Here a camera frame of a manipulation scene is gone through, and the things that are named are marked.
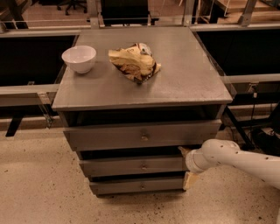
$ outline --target chair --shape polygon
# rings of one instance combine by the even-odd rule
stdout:
[[[67,8],[66,8],[66,10],[65,10],[65,15],[67,15],[67,16],[69,16],[68,10],[71,8],[71,6],[73,6],[73,8],[76,9],[76,5],[77,5],[77,6],[80,6],[81,8],[83,8],[83,9],[84,9],[84,13],[87,13],[87,12],[88,12],[88,11],[87,11],[87,7],[84,6],[84,5],[82,5],[82,4],[86,4],[86,3],[87,3],[87,1],[66,0],[66,1],[64,1],[64,2],[58,4],[58,11],[61,11],[61,8],[60,8],[61,5],[66,5],[66,4],[68,4],[68,6],[67,6]]]
[[[105,26],[155,24],[158,18],[152,17],[148,0],[101,0],[101,15]]]

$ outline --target black panel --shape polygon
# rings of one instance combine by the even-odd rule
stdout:
[[[105,25],[148,23],[148,0],[101,0]]]
[[[280,30],[201,31],[198,34],[227,75],[280,73]]]
[[[0,86],[53,84],[74,36],[0,38]]]

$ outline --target speckled floor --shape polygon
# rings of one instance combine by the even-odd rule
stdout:
[[[14,137],[0,129],[0,223],[277,223],[280,191],[228,166],[202,173],[187,192],[96,198],[62,128],[40,125]]]

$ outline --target gray cabinet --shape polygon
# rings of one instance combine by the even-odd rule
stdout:
[[[162,63],[142,85],[108,58],[108,49],[133,42],[149,45]],[[186,27],[82,31],[77,45],[96,49],[95,67],[83,75],[68,68],[52,108],[93,193],[182,190],[187,169],[178,146],[214,138],[232,101],[193,34]]]

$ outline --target crumpled paper bag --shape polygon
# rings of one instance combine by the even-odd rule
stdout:
[[[126,49],[109,50],[108,56],[125,77],[138,84],[147,81],[161,67],[153,59],[151,49],[143,43],[136,43]]]

